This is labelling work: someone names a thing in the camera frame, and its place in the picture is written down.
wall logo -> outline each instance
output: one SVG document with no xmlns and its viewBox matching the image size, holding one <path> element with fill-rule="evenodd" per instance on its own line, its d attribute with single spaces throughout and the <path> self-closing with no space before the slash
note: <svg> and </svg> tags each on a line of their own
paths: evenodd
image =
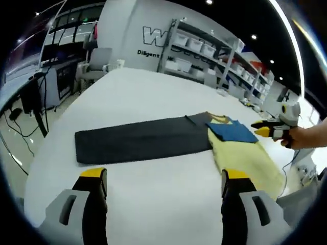
<svg viewBox="0 0 327 245">
<path fill-rule="evenodd" d="M 167 38 L 168 31 L 151 27 L 143 27 L 143 43 L 147 45 L 155 44 L 156 47 L 163 47 Z"/>
</svg>

black ceiling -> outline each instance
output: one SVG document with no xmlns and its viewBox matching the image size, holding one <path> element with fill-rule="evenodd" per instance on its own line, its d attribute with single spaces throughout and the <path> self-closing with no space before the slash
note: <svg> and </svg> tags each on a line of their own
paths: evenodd
<svg viewBox="0 0 327 245">
<path fill-rule="evenodd" d="M 284 78 L 283 84 L 293 91 L 299 92 L 299 71 L 293 45 L 280 17 L 268 0 L 213 0 L 214 3 L 211 6 L 207 5 L 205 0 L 169 1 L 200 12 L 233 32 L 253 50 L 268 68 L 272 69 L 276 77 Z M 24 23 L 27 23 L 27 19 L 33 18 L 35 12 L 41 12 L 57 2 L 59 1 L 24 1 L 20 2 L 20 8 L 17 9 L 15 8 L 15 1 L 11 1 L 9 4 L 12 4 L 12 9 L 15 9 L 15 13 L 17 13 L 16 26 L 14 28 L 12 26 L 8 27 L 11 34 L 13 34 L 13 40 L 18 38 Z M 97 2 L 104 2 L 104 0 L 70 0 L 67 2 L 65 9 Z M 300 3 L 303 14 L 306 15 L 309 22 L 313 25 L 314 30 L 324 45 L 325 42 L 323 40 L 327 40 L 327 28 L 324 25 L 324 23 L 327 23 L 327 17 L 324 14 L 324 10 L 327 9 L 327 1 L 292 0 L 292 2 L 295 2 L 297 5 Z M 306 87 L 311 94 L 319 98 L 320 102 L 327 107 L 327 96 L 325 96 L 327 92 L 326 81 L 321 75 L 318 63 L 308 42 L 295 25 L 292 27 L 303 57 Z M 256 34 L 258 39 L 252 40 L 252 34 Z"/>
</svg>

desk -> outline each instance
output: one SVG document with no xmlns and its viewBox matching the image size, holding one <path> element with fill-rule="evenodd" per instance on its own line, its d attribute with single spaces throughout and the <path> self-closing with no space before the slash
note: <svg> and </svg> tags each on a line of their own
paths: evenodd
<svg viewBox="0 0 327 245">
<path fill-rule="evenodd" d="M 129 68 L 110 72 L 67 108 L 39 148 L 26 183 L 26 216 L 38 227 L 62 190 L 99 167 L 76 161 L 75 132 L 203 111 L 248 127 L 261 119 L 236 98 L 189 80 Z M 280 168 L 292 160 L 292 150 L 259 140 Z M 211 151 L 102 166 L 108 170 L 108 244 L 221 243 L 221 177 Z"/>
</svg>

floor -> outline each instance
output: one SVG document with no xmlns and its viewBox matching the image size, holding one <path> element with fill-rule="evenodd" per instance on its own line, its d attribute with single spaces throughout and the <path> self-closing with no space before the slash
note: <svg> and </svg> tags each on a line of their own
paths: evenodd
<svg viewBox="0 0 327 245">
<path fill-rule="evenodd" d="M 56 110 L 47 111 L 49 130 L 53 123 L 61 116 L 61 114 L 70 106 L 74 100 L 79 96 L 79 93 L 75 93 L 68 97 Z M 13 104 L 12 109 L 21 108 L 22 104 L 19 99 Z M 19 131 L 18 126 L 11 120 L 9 120 L 10 111 L 5 112 L 8 124 Z M 0 153 L 2 156 L 2 162 L 4 171 L 8 178 L 8 184 L 13 194 L 17 198 L 24 197 L 25 183 L 27 175 L 23 172 L 24 169 L 29 172 L 30 165 L 33 161 L 33 154 L 37 154 L 40 145 L 43 142 L 43 135 L 39 129 L 37 129 L 30 137 L 25 138 L 33 154 L 28 150 L 27 143 L 23 140 L 22 136 L 14 130 L 10 129 L 6 123 L 5 116 L 0 118 L 0 132 L 4 138 L 6 145 L 8 146 L 13 157 L 10 156 L 4 144 L 0 143 Z M 37 123 L 34 116 L 22 113 L 16 120 L 21 128 L 23 135 L 29 135 L 37 127 Z"/>
</svg>

